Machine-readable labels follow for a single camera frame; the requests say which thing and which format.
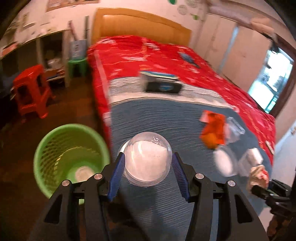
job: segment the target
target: brown floor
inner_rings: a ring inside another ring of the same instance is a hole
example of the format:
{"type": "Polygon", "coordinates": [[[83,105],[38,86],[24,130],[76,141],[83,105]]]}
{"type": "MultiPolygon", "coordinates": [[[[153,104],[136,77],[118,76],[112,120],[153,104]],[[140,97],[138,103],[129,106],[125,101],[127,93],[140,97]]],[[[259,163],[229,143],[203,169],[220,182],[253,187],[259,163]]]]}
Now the brown floor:
{"type": "Polygon", "coordinates": [[[91,78],[75,78],[69,88],[53,88],[56,99],[48,106],[48,116],[29,114],[22,124],[16,115],[13,124],[0,134],[0,222],[1,240],[27,240],[47,198],[39,190],[33,174],[33,157],[38,143],[52,129],[68,124],[88,125],[102,133],[91,78]]]}

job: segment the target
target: tissue box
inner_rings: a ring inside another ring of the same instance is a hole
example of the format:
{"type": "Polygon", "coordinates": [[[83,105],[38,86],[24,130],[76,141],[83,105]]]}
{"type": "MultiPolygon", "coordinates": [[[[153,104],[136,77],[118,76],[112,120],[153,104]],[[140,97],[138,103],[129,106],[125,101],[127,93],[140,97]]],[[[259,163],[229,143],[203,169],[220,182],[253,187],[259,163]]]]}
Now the tissue box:
{"type": "Polygon", "coordinates": [[[71,60],[84,59],[86,56],[86,39],[71,42],[71,60]]]}
{"type": "Polygon", "coordinates": [[[179,93],[182,89],[182,82],[174,74],[142,71],[140,82],[144,91],[147,92],[179,93]]]}
{"type": "Polygon", "coordinates": [[[238,172],[242,177],[248,177],[252,167],[261,165],[263,157],[257,148],[248,149],[238,163],[238,172]]]}

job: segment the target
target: crumpled paper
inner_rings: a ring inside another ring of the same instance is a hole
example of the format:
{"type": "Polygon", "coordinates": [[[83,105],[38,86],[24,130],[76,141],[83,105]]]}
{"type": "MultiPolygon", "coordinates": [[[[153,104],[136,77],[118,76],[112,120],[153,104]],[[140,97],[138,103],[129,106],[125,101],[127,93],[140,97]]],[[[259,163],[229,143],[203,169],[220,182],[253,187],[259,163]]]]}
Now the crumpled paper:
{"type": "Polygon", "coordinates": [[[265,170],[264,165],[259,165],[251,168],[248,183],[247,183],[247,190],[251,192],[252,187],[255,185],[258,185],[265,189],[268,188],[269,174],[265,170]]]}

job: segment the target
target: bed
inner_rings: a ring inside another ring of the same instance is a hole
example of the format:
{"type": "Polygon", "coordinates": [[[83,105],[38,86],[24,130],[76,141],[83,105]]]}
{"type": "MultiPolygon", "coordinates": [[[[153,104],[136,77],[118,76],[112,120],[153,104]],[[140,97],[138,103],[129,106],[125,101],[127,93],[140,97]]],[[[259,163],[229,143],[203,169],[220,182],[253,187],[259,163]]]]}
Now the bed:
{"type": "MultiPolygon", "coordinates": [[[[191,31],[168,19],[131,9],[98,8],[92,28],[88,61],[92,67],[93,89],[98,114],[104,120],[105,138],[113,158],[124,141],[142,131],[164,136],[185,163],[193,165],[216,182],[220,175],[213,163],[213,151],[199,139],[204,123],[203,110],[235,118],[246,130],[230,147],[239,159],[248,148],[257,147],[263,164],[271,173],[273,156],[265,144],[274,147],[275,120],[260,111],[247,93],[218,76],[188,48],[191,31]],[[192,57],[197,69],[179,52],[192,57]],[[178,95],[143,92],[139,71],[166,72],[179,76],[184,87],[178,95]]],[[[246,178],[231,177],[259,214],[262,200],[245,190],[246,178]]],[[[184,240],[190,223],[192,204],[178,192],[172,168],[156,186],[141,188],[125,178],[120,193],[138,225],[150,240],[184,240]]],[[[217,203],[214,203],[211,240],[217,232],[217,203]]]]}

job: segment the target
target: clear plastic cup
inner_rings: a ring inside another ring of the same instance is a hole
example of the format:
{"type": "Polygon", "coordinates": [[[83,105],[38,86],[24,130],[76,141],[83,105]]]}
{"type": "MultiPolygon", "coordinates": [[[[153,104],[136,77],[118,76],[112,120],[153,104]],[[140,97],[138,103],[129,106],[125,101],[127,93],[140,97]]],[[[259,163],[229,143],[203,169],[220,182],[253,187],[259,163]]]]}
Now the clear plastic cup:
{"type": "Polygon", "coordinates": [[[126,157],[124,176],[136,186],[154,186],[165,179],[170,170],[172,149],[157,133],[139,133],[124,143],[120,151],[126,157]]]}
{"type": "Polygon", "coordinates": [[[228,117],[224,125],[225,144],[239,140],[240,135],[245,133],[244,128],[233,118],[228,117]]]}

